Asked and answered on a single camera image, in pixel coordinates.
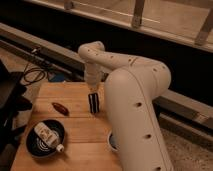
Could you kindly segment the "white tapered end effector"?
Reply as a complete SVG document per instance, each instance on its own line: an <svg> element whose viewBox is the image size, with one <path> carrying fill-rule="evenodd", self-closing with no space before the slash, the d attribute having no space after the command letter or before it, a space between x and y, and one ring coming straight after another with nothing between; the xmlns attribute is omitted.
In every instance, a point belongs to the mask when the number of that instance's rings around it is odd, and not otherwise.
<svg viewBox="0 0 213 171"><path fill-rule="evenodd" d="M91 93L96 93L101 82L101 69L98 64L86 63L84 70L84 80Z"/></svg>

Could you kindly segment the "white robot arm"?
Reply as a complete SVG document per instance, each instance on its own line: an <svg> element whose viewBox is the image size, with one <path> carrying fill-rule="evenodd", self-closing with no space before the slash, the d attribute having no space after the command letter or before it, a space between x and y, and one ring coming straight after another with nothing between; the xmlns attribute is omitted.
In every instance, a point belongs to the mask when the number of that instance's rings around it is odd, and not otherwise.
<svg viewBox="0 0 213 171"><path fill-rule="evenodd" d="M104 83L105 109L122 170L174 171L153 107L169 88L169 68L150 58L107 52L100 41L81 45L78 54L92 93L99 88L100 68L111 71Z"/></svg>

